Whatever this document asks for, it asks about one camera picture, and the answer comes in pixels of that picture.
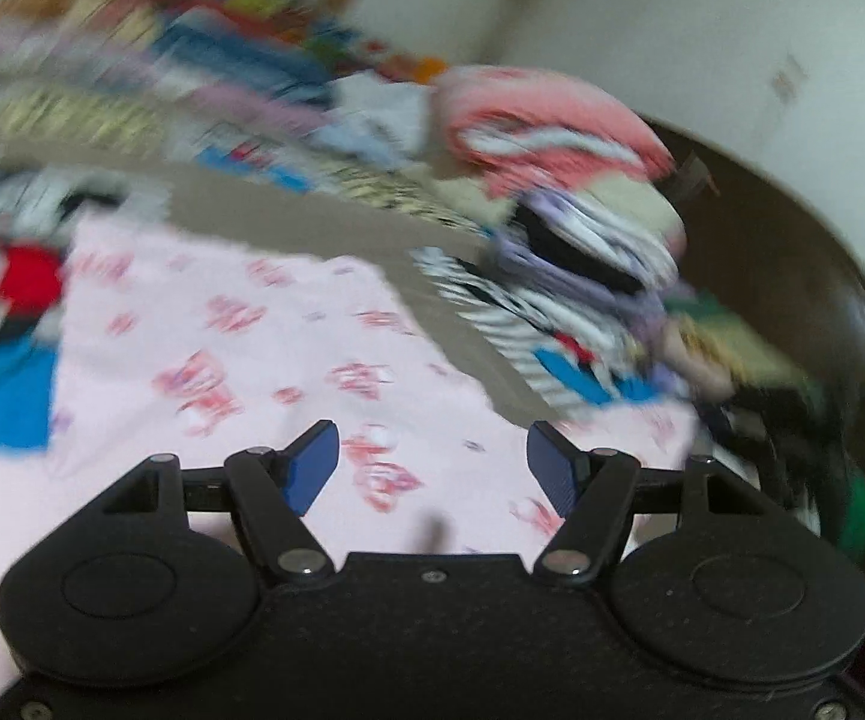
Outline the pink fox print garment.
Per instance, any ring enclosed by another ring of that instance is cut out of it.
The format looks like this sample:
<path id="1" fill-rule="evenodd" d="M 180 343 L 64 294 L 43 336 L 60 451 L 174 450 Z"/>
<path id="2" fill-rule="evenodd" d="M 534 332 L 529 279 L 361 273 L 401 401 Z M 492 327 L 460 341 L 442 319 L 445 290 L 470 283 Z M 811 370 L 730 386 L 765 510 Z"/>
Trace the pink fox print garment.
<path id="1" fill-rule="evenodd" d="M 81 221 L 60 337 L 0 343 L 0 578 L 150 455 L 206 468 L 321 419 L 338 427 L 340 463 L 307 522 L 335 559 L 533 561 L 558 527 L 524 427 L 447 361 L 375 266 Z M 0 694 L 15 676 L 0 635 Z"/>

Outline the purple white folded clothes stack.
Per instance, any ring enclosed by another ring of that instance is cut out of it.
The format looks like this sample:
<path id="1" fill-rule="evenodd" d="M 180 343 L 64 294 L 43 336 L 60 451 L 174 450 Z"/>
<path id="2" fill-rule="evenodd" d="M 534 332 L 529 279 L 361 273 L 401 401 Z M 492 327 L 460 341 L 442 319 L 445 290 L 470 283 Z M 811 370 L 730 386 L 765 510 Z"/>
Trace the purple white folded clothes stack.
<path id="1" fill-rule="evenodd" d="M 662 236 L 558 188 L 517 195 L 510 220 L 491 232 L 491 257 L 517 286 L 618 320 L 645 346 L 662 335 L 662 296 L 680 276 Z"/>

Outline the brown Mickey Mouse blanket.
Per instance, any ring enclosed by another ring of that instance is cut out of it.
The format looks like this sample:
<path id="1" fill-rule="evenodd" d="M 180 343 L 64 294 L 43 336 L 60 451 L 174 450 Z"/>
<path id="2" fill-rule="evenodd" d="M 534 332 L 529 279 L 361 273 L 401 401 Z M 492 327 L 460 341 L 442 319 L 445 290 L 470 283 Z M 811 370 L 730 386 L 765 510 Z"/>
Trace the brown Mickey Mouse blanket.
<path id="1" fill-rule="evenodd" d="M 475 224 L 398 177 L 281 145 L 260 176 L 213 163 L 247 138 L 143 98 L 0 76 L 0 231 L 60 242 L 86 211 L 119 210 L 260 249 L 355 255 L 385 271 L 501 415 L 590 418 L 531 354 L 533 330 L 468 296 L 444 298 L 423 270 L 439 254 L 478 262 Z"/>

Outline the pink folded quilt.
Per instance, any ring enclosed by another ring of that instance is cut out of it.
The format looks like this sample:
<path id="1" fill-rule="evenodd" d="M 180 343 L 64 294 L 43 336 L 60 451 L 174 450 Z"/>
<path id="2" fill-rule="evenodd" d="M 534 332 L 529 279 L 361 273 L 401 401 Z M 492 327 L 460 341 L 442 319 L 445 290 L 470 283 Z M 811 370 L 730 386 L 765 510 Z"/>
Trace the pink folded quilt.
<path id="1" fill-rule="evenodd" d="M 452 156 L 491 197 L 577 190 L 605 172 L 654 182 L 673 156 L 634 110 L 579 78 L 537 68 L 464 65 L 437 76 L 435 120 Z"/>

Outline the white crumpled cloth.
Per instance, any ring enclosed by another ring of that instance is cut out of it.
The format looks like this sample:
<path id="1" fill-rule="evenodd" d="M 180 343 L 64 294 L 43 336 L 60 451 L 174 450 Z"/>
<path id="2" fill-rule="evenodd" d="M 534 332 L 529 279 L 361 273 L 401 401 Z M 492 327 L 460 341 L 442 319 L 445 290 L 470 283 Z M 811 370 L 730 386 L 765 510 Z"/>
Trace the white crumpled cloth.
<path id="1" fill-rule="evenodd" d="M 358 71 L 330 85 L 332 107 L 309 142 L 398 171 L 423 151 L 431 125 L 433 88 L 391 82 L 373 71 Z"/>

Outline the blue folded duvet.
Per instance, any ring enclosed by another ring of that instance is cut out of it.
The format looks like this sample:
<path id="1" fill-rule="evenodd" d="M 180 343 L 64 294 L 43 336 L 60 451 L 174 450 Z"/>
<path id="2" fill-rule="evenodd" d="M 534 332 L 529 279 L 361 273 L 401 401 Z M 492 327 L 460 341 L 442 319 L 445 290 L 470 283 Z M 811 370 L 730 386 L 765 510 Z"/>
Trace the blue folded duvet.
<path id="1" fill-rule="evenodd" d="M 216 21 L 170 21 L 153 43 L 161 59 L 198 68 L 265 98 L 328 109 L 332 75 L 317 59 L 288 44 L 249 37 Z"/>

